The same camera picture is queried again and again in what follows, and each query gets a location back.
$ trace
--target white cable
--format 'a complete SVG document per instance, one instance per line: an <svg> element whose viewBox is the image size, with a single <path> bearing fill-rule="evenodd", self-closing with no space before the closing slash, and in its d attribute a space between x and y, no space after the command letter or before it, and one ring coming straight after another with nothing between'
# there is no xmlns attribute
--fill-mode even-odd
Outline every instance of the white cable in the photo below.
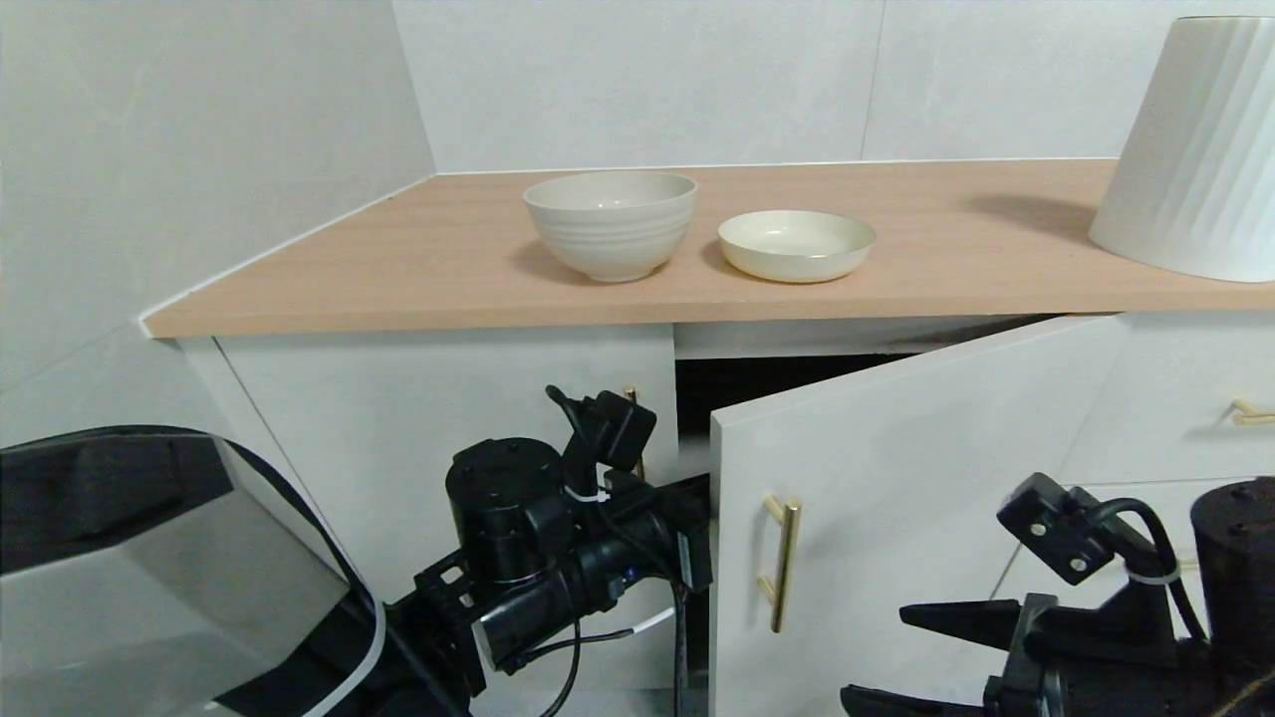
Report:
<svg viewBox="0 0 1275 717"><path fill-rule="evenodd" d="M669 607L668 610L664 610L663 612L655 615L654 617L650 617L649 620L643 620L641 623L634 625L634 634L636 635L638 633L648 628L654 628L655 625L663 623L664 620L668 620L672 616L673 616L673 609Z"/></svg>
<svg viewBox="0 0 1275 717"><path fill-rule="evenodd" d="M574 498L576 503L606 503L611 500L611 494L602 490L601 487L598 489L598 492L593 495L580 495L579 492L571 490L571 486L569 485L564 485L562 490L565 490L567 495Z"/></svg>
<svg viewBox="0 0 1275 717"><path fill-rule="evenodd" d="M324 714L332 712L337 703L349 697L349 693L354 691L354 688L367 679L367 675L376 666L376 662L381 658L381 648L385 647L385 606L381 601L372 597L372 605L376 606L376 633L372 635L372 646L367 648L367 654L363 656L363 661L358 663L358 667L349 674L348 677L337 689L328 693L328 697L319 700L319 704L310 708L303 717L323 717Z"/></svg>
<svg viewBox="0 0 1275 717"><path fill-rule="evenodd" d="M1128 575L1128 579L1144 586L1172 586L1182 579L1182 563L1178 563L1168 575L1139 575L1128 569L1128 563L1125 563L1125 574Z"/></svg>
<svg viewBox="0 0 1275 717"><path fill-rule="evenodd" d="M337 707L340 700L349 697L349 693L354 691L354 688L366 680L367 675L371 674L374 667L376 667L376 663L380 662L381 649L385 648L385 605L382 605L381 601L372 595L372 588L367 587L367 580L363 579L358 568L354 566L354 561L349 559L349 551L347 551L346 546L340 543L340 538L337 537L337 532L332 529L332 526L328 523L328 518L319 510L319 503L315 500L314 495L310 494L310 489L306 487L305 482L300 478L297 482L301 484L301 490L305 491L306 498L310 499L310 510L315 514L315 518L319 519L320 529L328 533L328 537L332 538L332 543L337 546L338 551L340 551L342 558L346 559L346 564L349 565L349 570L354 573L354 578L363 583L363 588L367 589L367 597L372 601L372 611L376 614L376 626L372 633L372 644L368 646L367 654L363 656L363 661L358 663L358 667L354 667L354 671L351 672L348 677L337 685L337 689L328 693L328 697L320 699L317 704L302 714L302 717L323 717L324 714L332 712L332 708Z"/></svg>

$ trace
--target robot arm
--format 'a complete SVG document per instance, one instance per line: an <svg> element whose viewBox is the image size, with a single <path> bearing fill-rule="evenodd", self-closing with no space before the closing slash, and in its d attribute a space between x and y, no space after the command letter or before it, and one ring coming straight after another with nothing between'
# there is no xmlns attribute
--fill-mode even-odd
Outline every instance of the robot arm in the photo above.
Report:
<svg viewBox="0 0 1275 717"><path fill-rule="evenodd" d="M5 713L159 717L217 700L301 716L354 675L333 714L468 714L483 662L516 672L635 582L703 592L706 480L630 473L650 411L550 394L572 424L566 450L511 438L458 453L446 491L460 547L388 609L242 447L117 426L0 452Z"/></svg>
<svg viewBox="0 0 1275 717"><path fill-rule="evenodd" d="M1154 543L1118 517L1137 512ZM853 717L1275 716L1275 477L1213 490L1192 512L1213 626L1206 642L1182 589L1159 518L1136 500L1099 504L1047 476L1028 478L997 514L1025 547L1079 584L1116 555L1128 583L1096 610L1061 607L1051 595L915 605L903 621L1003 649L983 704L913 699L856 685L841 690ZM1178 642L1168 593L1192 637Z"/></svg>

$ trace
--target shallow dish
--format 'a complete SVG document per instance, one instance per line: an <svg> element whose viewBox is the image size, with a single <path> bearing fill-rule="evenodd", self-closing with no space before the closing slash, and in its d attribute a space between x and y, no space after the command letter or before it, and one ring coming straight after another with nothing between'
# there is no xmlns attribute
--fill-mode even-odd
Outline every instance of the shallow dish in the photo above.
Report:
<svg viewBox="0 0 1275 717"><path fill-rule="evenodd" d="M788 283L826 282L868 258L876 231L826 212L773 209L732 217L718 227L722 253L743 273Z"/></svg>
<svg viewBox="0 0 1275 717"><path fill-rule="evenodd" d="M597 281L623 282L677 251L697 189L671 172L589 172L537 184L523 202L558 262Z"/></svg>

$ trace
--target deep ceramic bowl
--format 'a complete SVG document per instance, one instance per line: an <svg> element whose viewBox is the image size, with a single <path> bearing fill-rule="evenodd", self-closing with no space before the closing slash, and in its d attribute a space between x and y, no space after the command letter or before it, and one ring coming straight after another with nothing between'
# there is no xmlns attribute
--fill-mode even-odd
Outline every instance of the deep ceramic bowl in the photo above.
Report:
<svg viewBox="0 0 1275 717"><path fill-rule="evenodd" d="M682 175L608 171L537 184L523 203L560 262L597 281L626 282L673 256L697 191Z"/></svg>

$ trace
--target black connector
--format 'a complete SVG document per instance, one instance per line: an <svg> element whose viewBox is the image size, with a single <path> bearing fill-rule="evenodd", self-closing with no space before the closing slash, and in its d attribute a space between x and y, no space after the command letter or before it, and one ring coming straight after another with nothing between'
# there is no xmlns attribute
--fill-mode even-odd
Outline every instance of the black connector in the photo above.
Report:
<svg viewBox="0 0 1275 717"><path fill-rule="evenodd" d="M1033 473L996 519L1060 578L1076 586L1116 558L1112 547L1098 540L1100 527L1085 514L1094 505L1098 499L1085 490L1067 491L1049 476Z"/></svg>
<svg viewBox="0 0 1275 717"><path fill-rule="evenodd" d="M604 420L597 443L598 463L632 471L655 430L655 412L609 390L581 404Z"/></svg>

